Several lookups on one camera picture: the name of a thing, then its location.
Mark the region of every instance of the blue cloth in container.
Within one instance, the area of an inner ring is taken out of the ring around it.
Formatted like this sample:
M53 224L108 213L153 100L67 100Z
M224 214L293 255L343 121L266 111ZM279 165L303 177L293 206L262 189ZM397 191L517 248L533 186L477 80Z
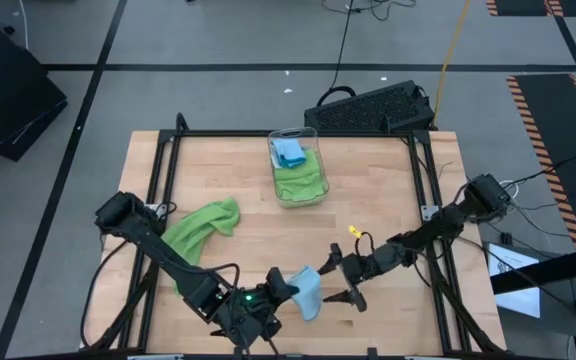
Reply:
M310 321L317 317L323 299L321 296L321 275L310 266L304 266L300 272L287 281L288 285L299 288L299 293L292 296L292 299L299 306L301 317Z
M297 139L275 139L272 146L277 154L279 166L292 168L306 162L306 154L299 145Z

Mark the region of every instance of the wooden tabletop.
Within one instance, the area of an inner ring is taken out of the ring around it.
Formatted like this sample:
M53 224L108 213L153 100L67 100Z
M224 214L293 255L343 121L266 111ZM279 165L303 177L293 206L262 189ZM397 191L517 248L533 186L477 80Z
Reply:
M145 199L157 137L156 131L132 134L120 190ZM466 182L456 135L434 132L431 139L437 172L441 174L442 198L447 202ZM283 209L275 197L264 137L182 138L172 193L178 209L169 218L169 225L211 201L235 198L241 211L235 235L214 234L209 238L200 266L236 262L242 270L240 286L246 287L263 282L272 266L278 266L286 278L304 265L319 268L326 261L332 242L339 243L344 254L351 253L354 238L348 232L349 225L370 232L376 246L421 225L408 148L399 139L320 138L319 147L330 182L326 199L312 207ZM420 146L418 150L423 159ZM164 155L159 200L168 153ZM427 179L424 181L426 196L430 197ZM480 241L474 225L467 225L462 235ZM120 242L109 237L104 256ZM366 243L364 252L369 251ZM465 306L490 338L505 347L483 253L460 241L454 243L453 252ZM86 321L89 341L100 337L124 304L134 254L135 247L126 246L100 274ZM429 278L425 260L420 259L418 264ZM232 281L233 274L228 271L222 274ZM339 270L322 277L322 286L325 296L346 289ZM348 304L327 303L315 320L304 322L292 301L284 303L277 312L283 328L274 337L279 351L356 355L366 354L368 347L377 347L381 355L441 354L432 293L414 268L398 267L361 284L360 290L368 303L368 310L363 313ZM446 313L453 348L458 349L449 305ZM133 345L140 319L141 309L133 322ZM209 336L216 329L214 324L205 325L184 304L174 293L171 278L160 272L148 352L232 353L233 345L228 339ZM272 353L261 339L250 351Z

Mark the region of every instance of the plastic bin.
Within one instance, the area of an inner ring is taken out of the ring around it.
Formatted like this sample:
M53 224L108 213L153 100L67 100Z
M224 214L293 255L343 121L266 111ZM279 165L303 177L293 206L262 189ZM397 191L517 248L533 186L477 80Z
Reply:
M273 177L273 184L275 186L275 195L277 197L277 201L279 205L284 208L294 208L300 206L309 206L319 204L324 200L326 194L328 194L328 190L330 189L330 185L328 184L328 180L326 180L326 172L324 170L324 162L321 157L321 152L319 151L319 141L317 137L317 130L311 127L304 127L304 128L294 128L294 129L285 129L285 130L277 130L273 131L268 135L268 156L272 157L273 154L273 147L272 141L275 139L297 139L299 141L299 145L302 149L308 150L312 149L317 162L319 163L319 174L321 176L321 181L323 183L323 194L314 196L310 199L303 199L303 200L293 200L293 199L286 199L282 198L280 194L280 190L277 187L277 169L273 165L272 159L270 159L270 168L272 171Z

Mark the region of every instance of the green towel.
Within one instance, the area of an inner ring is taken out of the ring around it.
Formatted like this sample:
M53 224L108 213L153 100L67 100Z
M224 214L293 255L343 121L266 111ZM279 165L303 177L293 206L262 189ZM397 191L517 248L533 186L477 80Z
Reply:
M325 193L315 151L307 149L304 153L306 154L304 164L294 168L275 169L275 187L282 200L306 201Z
M239 222L239 206L233 198L210 203L184 216L161 236L179 256L189 264L197 265L206 238L215 230L232 236Z

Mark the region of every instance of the yellow tag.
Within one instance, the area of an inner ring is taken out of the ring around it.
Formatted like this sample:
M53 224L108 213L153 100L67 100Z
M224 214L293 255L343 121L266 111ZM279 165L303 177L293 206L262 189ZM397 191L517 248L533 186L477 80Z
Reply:
M351 234L355 235L357 239L361 238L361 232L359 232L359 230L357 230L356 227L350 225L348 226L348 231L350 231Z

